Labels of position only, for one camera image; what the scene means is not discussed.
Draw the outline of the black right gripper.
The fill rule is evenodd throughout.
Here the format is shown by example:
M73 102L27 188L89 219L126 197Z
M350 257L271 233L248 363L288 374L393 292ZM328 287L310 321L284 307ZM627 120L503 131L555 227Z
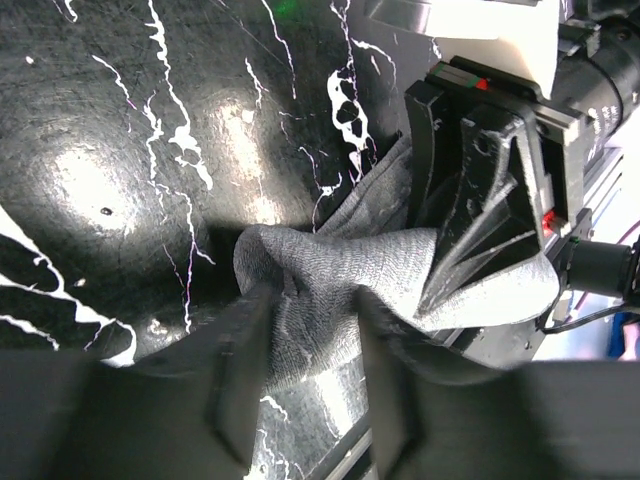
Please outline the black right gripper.
M565 234L583 202L583 170L600 148L600 72L564 56L550 99L528 80L456 57L438 63L405 92L412 183L407 225L447 177L438 155L453 147L461 173L438 227L418 314L442 306L461 287L542 249Z

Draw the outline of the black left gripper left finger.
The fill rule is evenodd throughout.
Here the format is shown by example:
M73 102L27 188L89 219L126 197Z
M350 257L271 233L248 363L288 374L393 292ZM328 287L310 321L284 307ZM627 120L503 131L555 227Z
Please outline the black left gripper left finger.
M240 479L250 469L273 298L259 285L212 322L132 367L143 381L144 479Z

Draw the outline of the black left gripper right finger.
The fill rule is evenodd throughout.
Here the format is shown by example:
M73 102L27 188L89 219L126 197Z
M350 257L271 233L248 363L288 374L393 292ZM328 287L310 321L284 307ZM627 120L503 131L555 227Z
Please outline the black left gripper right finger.
M370 288L354 292L372 433L380 479L399 479L427 439L425 388L492 380L499 371L434 342L387 306Z

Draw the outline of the grey cloth napkin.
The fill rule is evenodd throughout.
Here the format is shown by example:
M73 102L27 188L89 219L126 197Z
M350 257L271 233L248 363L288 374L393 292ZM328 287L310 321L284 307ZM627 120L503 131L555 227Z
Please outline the grey cloth napkin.
M359 355L352 296L360 286L422 332L521 323L557 298L550 261L530 254L429 306L423 289L434 268L437 233L404 225L410 159L411 143L401 138L314 233L254 225L239 236L233 268L240 291L260 284L275 291L266 393Z

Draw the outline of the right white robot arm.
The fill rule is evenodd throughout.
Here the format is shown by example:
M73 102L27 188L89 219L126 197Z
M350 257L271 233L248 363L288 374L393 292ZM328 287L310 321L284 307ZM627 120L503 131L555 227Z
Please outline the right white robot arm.
M404 99L407 223L438 232L419 312L503 292L540 261L561 288L639 304L639 249L586 237L587 183L639 106L639 5L370 1L373 21L437 38Z

